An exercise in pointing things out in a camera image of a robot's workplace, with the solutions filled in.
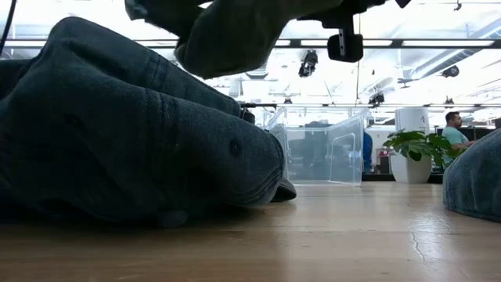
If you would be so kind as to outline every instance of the clear plastic bin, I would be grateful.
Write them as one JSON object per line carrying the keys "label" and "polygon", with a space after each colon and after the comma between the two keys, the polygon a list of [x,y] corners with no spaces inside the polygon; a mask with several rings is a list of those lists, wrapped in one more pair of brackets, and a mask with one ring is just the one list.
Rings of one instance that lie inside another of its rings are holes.
{"label": "clear plastic bin", "polygon": [[273,108],[256,107],[249,110],[255,116],[255,123],[260,128],[266,128],[270,120],[276,116]]}
{"label": "clear plastic bin", "polygon": [[265,127],[282,144],[292,183],[357,185],[366,115],[359,108],[284,107]]}

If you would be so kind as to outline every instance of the wooden tabletop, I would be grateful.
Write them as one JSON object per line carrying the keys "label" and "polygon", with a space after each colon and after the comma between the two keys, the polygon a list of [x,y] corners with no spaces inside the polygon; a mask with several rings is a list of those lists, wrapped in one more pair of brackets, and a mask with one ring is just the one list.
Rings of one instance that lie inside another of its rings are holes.
{"label": "wooden tabletop", "polygon": [[441,186],[297,189],[177,230],[0,226],[0,281],[501,281],[501,225],[446,211]]}

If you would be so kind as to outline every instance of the black cable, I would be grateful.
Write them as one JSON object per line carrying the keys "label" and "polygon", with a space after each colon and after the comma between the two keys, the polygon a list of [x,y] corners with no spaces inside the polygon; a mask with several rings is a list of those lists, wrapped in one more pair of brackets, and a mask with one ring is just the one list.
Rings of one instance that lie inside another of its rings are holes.
{"label": "black cable", "polygon": [[7,16],[7,21],[5,22],[5,28],[3,29],[2,40],[0,40],[0,56],[3,54],[3,48],[5,47],[5,42],[7,41],[7,36],[9,36],[10,26],[13,24],[14,11],[16,10],[17,0],[12,0],[10,3],[9,15]]}

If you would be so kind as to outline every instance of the wood grain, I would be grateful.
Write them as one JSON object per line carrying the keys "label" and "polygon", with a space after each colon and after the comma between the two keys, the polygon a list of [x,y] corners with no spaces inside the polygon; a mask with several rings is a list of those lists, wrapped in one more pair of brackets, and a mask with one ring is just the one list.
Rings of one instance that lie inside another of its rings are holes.
{"label": "wood grain", "polygon": [[501,225],[446,211],[440,186],[298,194],[178,230],[0,226],[0,281],[501,281]]}

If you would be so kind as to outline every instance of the person in blue shirt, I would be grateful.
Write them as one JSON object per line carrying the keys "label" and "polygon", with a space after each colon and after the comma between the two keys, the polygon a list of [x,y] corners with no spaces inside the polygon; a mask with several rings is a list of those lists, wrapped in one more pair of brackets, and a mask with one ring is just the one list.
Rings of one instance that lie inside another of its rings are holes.
{"label": "person in blue shirt", "polygon": [[[453,149],[468,148],[475,143],[475,141],[469,141],[468,138],[458,130],[458,128],[463,125],[463,120],[461,120],[459,112],[447,113],[445,120],[447,121],[447,126],[442,131],[442,136],[451,143]],[[444,161],[448,164],[452,159],[444,156]]]}
{"label": "person in blue shirt", "polygon": [[363,171],[370,173],[373,166],[373,138],[364,130],[363,131]]}

